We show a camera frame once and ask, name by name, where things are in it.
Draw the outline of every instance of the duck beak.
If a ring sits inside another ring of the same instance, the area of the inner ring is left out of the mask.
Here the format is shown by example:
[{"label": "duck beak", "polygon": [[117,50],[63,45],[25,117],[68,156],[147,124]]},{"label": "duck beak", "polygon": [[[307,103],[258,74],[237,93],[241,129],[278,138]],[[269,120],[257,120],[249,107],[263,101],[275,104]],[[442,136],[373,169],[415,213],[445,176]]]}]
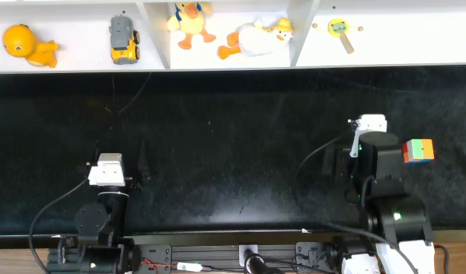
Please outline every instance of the duck beak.
[{"label": "duck beak", "polygon": [[187,14],[187,16],[189,16],[190,18],[194,19],[197,17],[197,5],[195,5],[194,3],[190,3],[186,6],[185,8],[185,12]]}]

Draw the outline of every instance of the rubik's cube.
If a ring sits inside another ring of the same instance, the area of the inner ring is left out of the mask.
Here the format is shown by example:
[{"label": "rubik's cube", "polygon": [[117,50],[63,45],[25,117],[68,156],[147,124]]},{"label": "rubik's cube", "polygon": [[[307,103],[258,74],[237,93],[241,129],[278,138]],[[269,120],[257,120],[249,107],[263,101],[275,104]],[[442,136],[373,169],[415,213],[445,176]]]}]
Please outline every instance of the rubik's cube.
[{"label": "rubik's cube", "polygon": [[434,159],[431,139],[412,139],[402,148],[404,163],[421,163]]}]

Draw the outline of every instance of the green led light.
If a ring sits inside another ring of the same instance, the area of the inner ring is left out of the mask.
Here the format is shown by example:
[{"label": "green led light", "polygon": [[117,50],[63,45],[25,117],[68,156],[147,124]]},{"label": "green led light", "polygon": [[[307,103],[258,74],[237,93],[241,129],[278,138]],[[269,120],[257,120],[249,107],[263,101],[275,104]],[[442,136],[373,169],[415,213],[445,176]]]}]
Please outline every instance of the green led light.
[{"label": "green led light", "polygon": [[395,221],[399,221],[399,220],[401,220],[401,219],[402,219],[401,213],[400,213],[400,212],[395,212],[395,213],[394,213],[394,220],[395,220]]}]

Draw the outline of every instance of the toy truck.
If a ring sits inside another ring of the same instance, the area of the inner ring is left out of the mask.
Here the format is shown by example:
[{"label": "toy truck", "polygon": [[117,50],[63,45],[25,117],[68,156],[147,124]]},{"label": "toy truck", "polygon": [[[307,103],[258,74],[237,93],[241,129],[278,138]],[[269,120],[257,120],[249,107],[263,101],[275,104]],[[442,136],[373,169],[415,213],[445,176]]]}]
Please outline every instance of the toy truck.
[{"label": "toy truck", "polygon": [[134,64],[140,59],[140,34],[133,29],[133,22],[125,16],[111,19],[111,58],[117,65]]}]

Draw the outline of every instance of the black table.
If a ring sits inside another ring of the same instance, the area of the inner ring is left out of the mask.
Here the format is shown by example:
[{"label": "black table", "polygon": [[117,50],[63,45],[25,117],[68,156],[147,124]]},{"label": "black table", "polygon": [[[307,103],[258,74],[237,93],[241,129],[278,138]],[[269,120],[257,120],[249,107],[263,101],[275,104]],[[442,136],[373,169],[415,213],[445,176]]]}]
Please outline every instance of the black table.
[{"label": "black table", "polygon": [[[127,234],[355,225],[345,186],[314,180],[302,159],[347,119],[383,113],[402,141],[430,138],[436,159],[405,165],[435,229],[466,228],[466,66],[268,72],[0,75],[0,235],[27,234],[34,215],[82,179],[94,143],[152,183],[131,193]],[[53,206],[36,234],[72,233],[89,186]]]}]

